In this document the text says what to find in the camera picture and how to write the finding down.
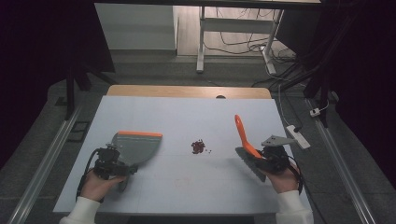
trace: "orange handle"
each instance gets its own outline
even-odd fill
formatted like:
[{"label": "orange handle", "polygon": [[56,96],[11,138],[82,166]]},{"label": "orange handle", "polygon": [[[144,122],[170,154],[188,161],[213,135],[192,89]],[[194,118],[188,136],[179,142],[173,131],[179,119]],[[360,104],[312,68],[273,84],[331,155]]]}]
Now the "orange handle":
[{"label": "orange handle", "polygon": [[262,159],[262,155],[260,155],[260,153],[257,152],[257,150],[254,148],[254,146],[252,146],[248,142],[247,136],[245,134],[244,124],[242,123],[241,118],[239,118],[239,115],[235,115],[235,124],[236,129],[239,132],[239,137],[241,137],[242,146],[244,147],[244,149],[254,157]]}]

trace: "gray dustpan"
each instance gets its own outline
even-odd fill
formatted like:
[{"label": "gray dustpan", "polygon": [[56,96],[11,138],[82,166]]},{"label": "gray dustpan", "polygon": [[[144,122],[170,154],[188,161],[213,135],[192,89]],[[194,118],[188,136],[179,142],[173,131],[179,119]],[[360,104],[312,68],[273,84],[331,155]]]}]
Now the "gray dustpan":
[{"label": "gray dustpan", "polygon": [[[130,167],[132,175],[137,172],[139,164],[154,156],[162,139],[161,133],[119,131],[114,135],[111,144],[117,146],[120,153],[119,161]],[[128,180],[129,175],[119,184],[119,191],[124,191]]]}]

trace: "debris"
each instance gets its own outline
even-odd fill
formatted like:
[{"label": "debris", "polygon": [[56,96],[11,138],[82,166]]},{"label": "debris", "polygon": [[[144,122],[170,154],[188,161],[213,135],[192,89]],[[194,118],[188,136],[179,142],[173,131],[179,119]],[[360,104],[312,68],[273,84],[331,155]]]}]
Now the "debris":
[{"label": "debris", "polygon": [[192,143],[191,146],[192,146],[192,154],[198,154],[204,151],[205,143],[202,141],[202,139],[200,139]]}]

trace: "black curtain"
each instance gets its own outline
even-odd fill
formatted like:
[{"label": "black curtain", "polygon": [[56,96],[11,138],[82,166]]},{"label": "black curtain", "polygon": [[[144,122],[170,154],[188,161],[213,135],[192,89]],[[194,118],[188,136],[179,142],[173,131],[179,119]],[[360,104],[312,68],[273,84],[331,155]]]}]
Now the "black curtain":
[{"label": "black curtain", "polygon": [[0,4],[1,167],[47,102],[49,87],[81,63],[114,72],[93,2]]},{"label": "black curtain", "polygon": [[396,4],[368,1],[333,60],[336,110],[396,188]]}]

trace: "white table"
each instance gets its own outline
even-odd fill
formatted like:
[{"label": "white table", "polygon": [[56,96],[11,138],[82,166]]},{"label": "white table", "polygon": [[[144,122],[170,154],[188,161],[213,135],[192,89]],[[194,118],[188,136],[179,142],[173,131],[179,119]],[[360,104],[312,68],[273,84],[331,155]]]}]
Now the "white table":
[{"label": "white table", "polygon": [[[255,215],[278,210],[269,181],[255,176],[234,149],[240,115],[255,147],[271,134],[286,136],[274,100],[105,96],[54,212],[70,212],[91,153],[119,130],[158,132],[157,154],[139,167],[127,189],[111,190],[100,212],[128,215]],[[191,143],[203,139],[202,154]],[[285,146],[288,154],[290,148]],[[303,204],[310,207],[303,191]]]}]

